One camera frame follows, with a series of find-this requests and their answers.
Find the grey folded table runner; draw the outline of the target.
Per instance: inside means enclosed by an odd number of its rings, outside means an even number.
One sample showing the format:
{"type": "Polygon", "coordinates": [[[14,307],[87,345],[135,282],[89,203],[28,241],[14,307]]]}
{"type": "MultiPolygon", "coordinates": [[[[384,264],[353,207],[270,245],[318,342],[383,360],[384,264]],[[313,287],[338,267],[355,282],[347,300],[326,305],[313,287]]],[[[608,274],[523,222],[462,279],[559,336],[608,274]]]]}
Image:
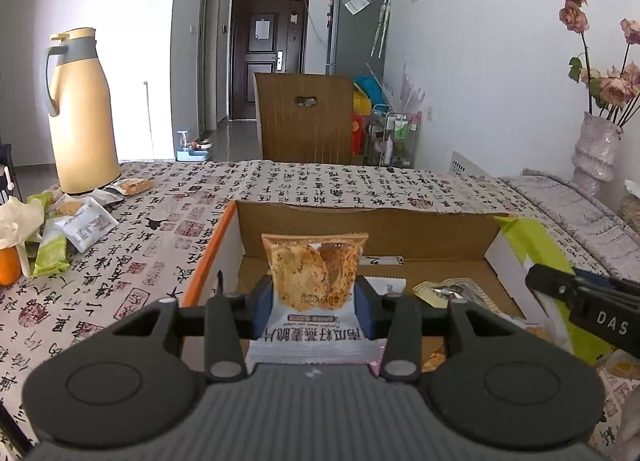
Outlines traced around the grey folded table runner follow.
{"type": "Polygon", "coordinates": [[[569,180],[530,169],[498,181],[551,218],[611,277],[639,281],[639,234],[596,197],[569,180]]]}

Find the dried pink roses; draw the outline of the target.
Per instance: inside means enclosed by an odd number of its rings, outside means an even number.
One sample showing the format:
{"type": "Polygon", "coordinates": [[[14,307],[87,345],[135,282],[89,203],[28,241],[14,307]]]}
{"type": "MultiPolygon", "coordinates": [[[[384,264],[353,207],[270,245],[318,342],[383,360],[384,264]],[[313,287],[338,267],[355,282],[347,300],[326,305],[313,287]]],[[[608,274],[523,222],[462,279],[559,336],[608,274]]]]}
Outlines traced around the dried pink roses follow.
{"type": "Polygon", "coordinates": [[[639,17],[610,21],[589,44],[589,0],[560,0],[562,26],[578,36],[580,53],[567,75],[587,91],[587,114],[623,129],[639,113],[639,17]]]}

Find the dark front door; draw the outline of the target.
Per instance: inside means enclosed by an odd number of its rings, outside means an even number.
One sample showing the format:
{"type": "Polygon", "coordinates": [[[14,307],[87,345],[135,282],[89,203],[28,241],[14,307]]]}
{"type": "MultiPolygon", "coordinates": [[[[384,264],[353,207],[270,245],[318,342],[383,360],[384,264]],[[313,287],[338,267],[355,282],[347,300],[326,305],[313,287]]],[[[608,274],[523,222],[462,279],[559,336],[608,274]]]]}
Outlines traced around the dark front door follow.
{"type": "Polygon", "coordinates": [[[254,75],[301,73],[308,0],[232,0],[229,65],[230,119],[256,118],[254,75]]]}

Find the pink textured vase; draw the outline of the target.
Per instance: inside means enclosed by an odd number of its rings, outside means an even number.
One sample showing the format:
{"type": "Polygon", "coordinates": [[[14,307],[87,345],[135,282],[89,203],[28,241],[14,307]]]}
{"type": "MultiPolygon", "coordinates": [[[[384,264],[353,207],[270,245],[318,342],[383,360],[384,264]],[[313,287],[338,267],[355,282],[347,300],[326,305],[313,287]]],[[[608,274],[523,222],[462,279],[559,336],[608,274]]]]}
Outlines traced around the pink textured vase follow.
{"type": "Polygon", "coordinates": [[[574,147],[573,183],[586,194],[599,198],[605,184],[613,181],[614,166],[623,130],[615,123],[584,114],[574,147]]]}

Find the grey refrigerator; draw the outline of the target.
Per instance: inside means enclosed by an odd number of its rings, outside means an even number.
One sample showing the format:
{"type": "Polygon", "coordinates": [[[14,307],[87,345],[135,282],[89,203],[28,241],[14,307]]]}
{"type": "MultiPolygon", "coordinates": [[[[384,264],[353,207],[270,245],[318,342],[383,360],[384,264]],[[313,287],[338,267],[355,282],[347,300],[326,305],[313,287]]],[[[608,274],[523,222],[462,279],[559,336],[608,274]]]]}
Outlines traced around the grey refrigerator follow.
{"type": "Polygon", "coordinates": [[[381,48],[387,0],[330,0],[328,13],[328,76],[384,76],[381,48]]]}

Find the yellow thermos jug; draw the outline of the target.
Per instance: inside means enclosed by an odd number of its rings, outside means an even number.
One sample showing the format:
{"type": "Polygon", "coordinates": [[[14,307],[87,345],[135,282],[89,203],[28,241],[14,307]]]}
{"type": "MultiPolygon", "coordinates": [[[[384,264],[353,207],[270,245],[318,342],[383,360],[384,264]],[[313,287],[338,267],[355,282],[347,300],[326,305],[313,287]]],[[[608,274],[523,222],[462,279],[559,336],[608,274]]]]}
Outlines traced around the yellow thermos jug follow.
{"type": "Polygon", "coordinates": [[[43,62],[43,98],[60,188],[84,194],[120,175],[111,92],[98,52],[96,30],[52,34],[43,62]]]}

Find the long striped snack pack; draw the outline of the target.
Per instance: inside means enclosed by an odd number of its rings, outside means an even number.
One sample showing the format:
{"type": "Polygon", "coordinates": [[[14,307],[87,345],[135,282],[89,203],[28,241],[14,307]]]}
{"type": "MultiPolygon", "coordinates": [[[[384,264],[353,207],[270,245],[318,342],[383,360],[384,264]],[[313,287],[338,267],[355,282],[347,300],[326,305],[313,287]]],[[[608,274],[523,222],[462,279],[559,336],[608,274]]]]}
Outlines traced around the long striped snack pack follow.
{"type": "Polygon", "coordinates": [[[439,282],[422,281],[411,289],[411,293],[435,308],[446,308],[451,301],[472,302],[506,317],[506,312],[470,278],[448,278],[439,282]]]}

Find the white packet on table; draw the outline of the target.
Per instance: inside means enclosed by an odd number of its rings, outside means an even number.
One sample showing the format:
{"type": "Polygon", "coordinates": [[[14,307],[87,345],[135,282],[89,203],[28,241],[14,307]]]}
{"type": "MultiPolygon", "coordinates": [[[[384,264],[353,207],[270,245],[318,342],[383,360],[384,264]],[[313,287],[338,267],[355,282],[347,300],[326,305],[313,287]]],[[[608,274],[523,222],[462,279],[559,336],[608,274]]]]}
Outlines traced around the white packet on table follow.
{"type": "Polygon", "coordinates": [[[84,253],[118,226],[118,221],[101,204],[88,198],[72,216],[63,216],[55,226],[74,248],[84,253]]]}

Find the green nut bar packet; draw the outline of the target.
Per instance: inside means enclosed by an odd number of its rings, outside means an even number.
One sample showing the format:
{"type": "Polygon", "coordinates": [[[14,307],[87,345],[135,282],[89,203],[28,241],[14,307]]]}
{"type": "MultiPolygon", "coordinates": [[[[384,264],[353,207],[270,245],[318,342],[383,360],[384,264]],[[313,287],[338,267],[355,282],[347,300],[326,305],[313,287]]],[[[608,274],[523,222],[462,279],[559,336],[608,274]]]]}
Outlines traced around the green nut bar packet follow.
{"type": "Polygon", "coordinates": [[[499,231],[485,252],[506,293],[521,311],[527,328],[541,333],[590,366],[612,346],[570,322],[576,271],[533,218],[496,215],[499,231]]]}

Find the crispy chip snack packet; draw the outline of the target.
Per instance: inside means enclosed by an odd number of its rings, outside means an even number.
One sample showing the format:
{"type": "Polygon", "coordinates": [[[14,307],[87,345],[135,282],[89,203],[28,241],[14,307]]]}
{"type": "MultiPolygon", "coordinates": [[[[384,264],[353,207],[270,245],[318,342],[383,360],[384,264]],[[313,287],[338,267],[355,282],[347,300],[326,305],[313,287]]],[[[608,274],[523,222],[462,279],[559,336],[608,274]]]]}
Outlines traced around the crispy chip snack packet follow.
{"type": "Polygon", "coordinates": [[[262,235],[273,282],[271,314],[247,363],[378,364],[382,343],[359,325],[355,285],[369,236],[262,235]]]}

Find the white printed snack packet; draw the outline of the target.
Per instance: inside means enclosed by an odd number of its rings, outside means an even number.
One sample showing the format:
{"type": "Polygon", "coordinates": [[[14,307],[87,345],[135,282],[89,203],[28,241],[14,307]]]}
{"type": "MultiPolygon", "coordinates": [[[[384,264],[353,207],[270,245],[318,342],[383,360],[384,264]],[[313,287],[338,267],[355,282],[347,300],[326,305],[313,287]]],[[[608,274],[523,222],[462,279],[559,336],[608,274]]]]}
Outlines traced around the white printed snack packet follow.
{"type": "Polygon", "coordinates": [[[407,280],[405,278],[390,277],[364,277],[371,288],[380,296],[400,296],[405,291],[407,280]]]}

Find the red cardboard snack box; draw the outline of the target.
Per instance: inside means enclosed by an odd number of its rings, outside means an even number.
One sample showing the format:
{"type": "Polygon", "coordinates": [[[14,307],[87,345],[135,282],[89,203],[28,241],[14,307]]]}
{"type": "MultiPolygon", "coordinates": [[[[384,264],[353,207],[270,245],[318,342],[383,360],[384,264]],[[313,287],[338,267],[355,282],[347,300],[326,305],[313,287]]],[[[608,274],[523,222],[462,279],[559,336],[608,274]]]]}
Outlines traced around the red cardboard snack box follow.
{"type": "MultiPolygon", "coordinates": [[[[408,210],[308,209],[267,203],[232,202],[224,210],[198,263],[180,311],[180,330],[197,337],[205,374],[205,304],[216,294],[252,291],[270,275],[262,235],[369,236],[358,276],[405,278],[404,294],[422,281],[470,278],[483,288],[502,317],[472,302],[451,301],[435,308],[420,301],[422,348],[440,342],[445,363],[439,377],[462,383],[556,380],[577,371],[579,361],[561,348],[515,325],[515,303],[506,293],[485,252],[499,226],[491,214],[438,214],[408,210]]],[[[260,363],[282,369],[296,366],[346,366],[367,363],[260,363]]]]}

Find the green packet on table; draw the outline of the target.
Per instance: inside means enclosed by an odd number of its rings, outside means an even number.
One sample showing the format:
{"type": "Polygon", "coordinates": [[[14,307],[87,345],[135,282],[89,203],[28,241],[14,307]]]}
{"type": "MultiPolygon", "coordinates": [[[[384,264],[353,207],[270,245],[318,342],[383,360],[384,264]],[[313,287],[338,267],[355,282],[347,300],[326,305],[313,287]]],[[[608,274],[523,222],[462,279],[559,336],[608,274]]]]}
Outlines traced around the green packet on table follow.
{"type": "Polygon", "coordinates": [[[67,240],[62,233],[43,236],[39,244],[32,277],[50,276],[63,273],[68,267],[67,240]]]}

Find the orange fruit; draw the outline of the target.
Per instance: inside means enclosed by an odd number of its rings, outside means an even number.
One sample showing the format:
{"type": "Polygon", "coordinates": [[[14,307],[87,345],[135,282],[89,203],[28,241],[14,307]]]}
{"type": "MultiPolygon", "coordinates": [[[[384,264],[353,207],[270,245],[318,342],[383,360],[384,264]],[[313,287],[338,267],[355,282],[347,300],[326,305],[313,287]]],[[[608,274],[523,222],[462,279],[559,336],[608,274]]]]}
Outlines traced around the orange fruit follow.
{"type": "Polygon", "coordinates": [[[20,257],[15,247],[5,247],[0,250],[0,285],[9,287],[22,277],[20,257]]]}

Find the cream crumpled bag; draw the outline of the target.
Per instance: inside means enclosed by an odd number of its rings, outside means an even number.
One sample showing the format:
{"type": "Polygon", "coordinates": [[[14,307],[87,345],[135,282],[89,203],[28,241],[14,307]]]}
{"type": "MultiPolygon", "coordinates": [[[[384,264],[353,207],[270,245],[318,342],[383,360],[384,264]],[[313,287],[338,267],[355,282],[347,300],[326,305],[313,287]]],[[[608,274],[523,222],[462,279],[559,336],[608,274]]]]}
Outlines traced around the cream crumpled bag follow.
{"type": "Polygon", "coordinates": [[[1,206],[1,249],[13,249],[17,254],[22,274],[30,277],[26,241],[37,233],[44,223],[44,205],[38,198],[23,203],[10,197],[1,206]]]}

